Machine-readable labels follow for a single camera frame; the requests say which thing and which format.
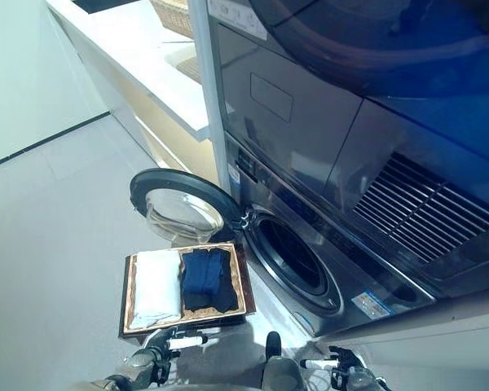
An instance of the door hinge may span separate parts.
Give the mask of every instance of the door hinge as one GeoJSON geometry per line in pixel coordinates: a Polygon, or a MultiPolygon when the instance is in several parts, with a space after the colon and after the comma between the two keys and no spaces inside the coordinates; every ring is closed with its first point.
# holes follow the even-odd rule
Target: door hinge
{"type": "Polygon", "coordinates": [[[249,219],[250,219],[250,211],[247,210],[246,214],[244,216],[241,216],[241,219],[239,221],[231,222],[232,230],[235,231],[245,230],[248,227],[248,224],[250,223],[249,219]]]}

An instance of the washing machine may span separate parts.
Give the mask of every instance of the washing machine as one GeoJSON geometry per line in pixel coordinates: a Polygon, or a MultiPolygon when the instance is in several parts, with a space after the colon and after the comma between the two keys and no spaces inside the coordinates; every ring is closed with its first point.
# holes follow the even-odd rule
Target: washing machine
{"type": "Polygon", "coordinates": [[[174,244],[234,241],[249,266],[312,335],[336,332],[434,302],[376,259],[227,134],[231,195],[195,175],[149,169],[130,198],[174,244]]]}
{"type": "Polygon", "coordinates": [[[314,336],[489,289],[489,1],[207,4],[231,191],[143,172],[153,229],[242,244],[314,336]]]}

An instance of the baseboard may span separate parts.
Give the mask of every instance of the baseboard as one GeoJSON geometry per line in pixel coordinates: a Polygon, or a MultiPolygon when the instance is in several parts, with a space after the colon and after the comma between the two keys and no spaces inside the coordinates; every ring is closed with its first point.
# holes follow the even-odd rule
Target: baseboard
{"type": "Polygon", "coordinates": [[[102,112],[98,116],[93,116],[92,118],[88,119],[87,121],[80,122],[79,124],[71,126],[70,128],[68,128],[66,130],[62,130],[61,132],[59,132],[57,134],[53,134],[52,136],[44,138],[43,140],[40,140],[37,143],[29,145],[28,147],[22,148],[18,152],[15,152],[9,156],[6,156],[6,157],[0,159],[0,165],[2,163],[5,163],[6,161],[11,160],[14,157],[20,156],[22,153],[26,153],[28,151],[31,151],[32,149],[34,149],[36,147],[40,147],[41,145],[48,143],[52,140],[55,140],[58,137],[65,136],[66,134],[69,134],[69,133],[73,132],[74,130],[80,129],[82,126],[89,125],[90,123],[97,121],[97,120],[101,120],[102,118],[105,118],[108,115],[110,115],[110,112],[102,112]]]}

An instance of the label sticker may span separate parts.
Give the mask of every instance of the label sticker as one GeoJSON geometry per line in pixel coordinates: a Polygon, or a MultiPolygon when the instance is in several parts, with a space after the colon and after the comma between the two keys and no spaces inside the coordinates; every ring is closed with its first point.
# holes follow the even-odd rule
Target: label sticker
{"type": "Polygon", "coordinates": [[[267,30],[250,7],[229,0],[209,0],[209,14],[264,41],[268,37],[267,30]]]}
{"type": "Polygon", "coordinates": [[[394,314],[394,311],[385,305],[381,299],[371,291],[362,292],[358,296],[351,299],[353,304],[364,312],[371,320],[385,318],[394,314]]]}
{"type": "Polygon", "coordinates": [[[230,178],[232,181],[234,181],[238,185],[241,183],[241,176],[239,174],[239,171],[237,171],[237,169],[230,163],[228,163],[228,173],[230,174],[230,178]]]}

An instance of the white cabinet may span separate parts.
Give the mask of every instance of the white cabinet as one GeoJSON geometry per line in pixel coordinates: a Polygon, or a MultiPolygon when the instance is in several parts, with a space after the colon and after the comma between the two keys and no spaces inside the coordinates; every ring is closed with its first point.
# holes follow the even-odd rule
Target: white cabinet
{"type": "Polygon", "coordinates": [[[148,0],[86,14],[47,0],[111,113],[161,167],[219,184],[201,84],[176,66],[192,40],[163,29],[148,0]]]}

